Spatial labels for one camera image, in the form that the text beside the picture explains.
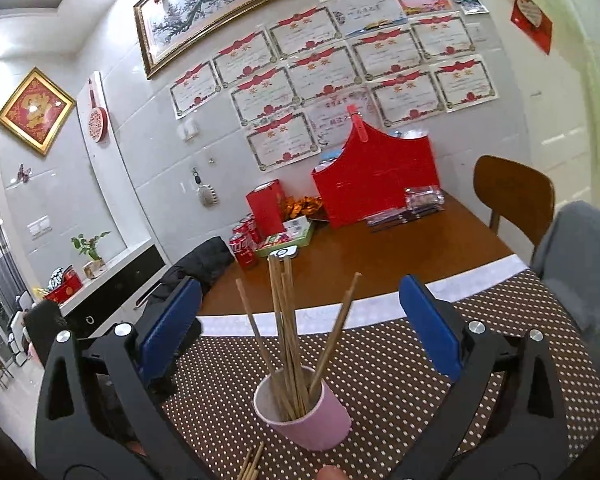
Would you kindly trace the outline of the person left hand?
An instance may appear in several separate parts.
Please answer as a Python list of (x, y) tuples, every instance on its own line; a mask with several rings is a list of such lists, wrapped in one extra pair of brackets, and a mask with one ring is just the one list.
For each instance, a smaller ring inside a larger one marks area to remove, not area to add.
[(348, 475), (334, 465), (326, 465), (317, 471), (316, 480), (349, 480)]

